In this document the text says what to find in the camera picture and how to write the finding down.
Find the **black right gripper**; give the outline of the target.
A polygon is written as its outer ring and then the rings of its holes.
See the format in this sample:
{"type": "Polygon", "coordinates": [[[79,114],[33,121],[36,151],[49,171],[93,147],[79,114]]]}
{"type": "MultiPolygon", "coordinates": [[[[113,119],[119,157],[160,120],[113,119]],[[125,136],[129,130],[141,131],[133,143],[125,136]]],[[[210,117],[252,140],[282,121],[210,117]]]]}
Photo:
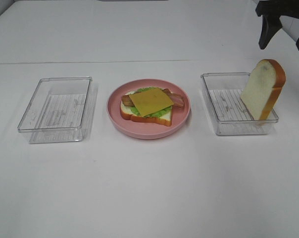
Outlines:
{"type": "MultiPolygon", "coordinates": [[[[265,49],[273,36],[282,28],[280,16],[299,19],[299,0],[260,0],[255,12],[257,16],[262,16],[259,47],[265,49]]],[[[299,37],[296,47],[299,50],[299,37]]]]}

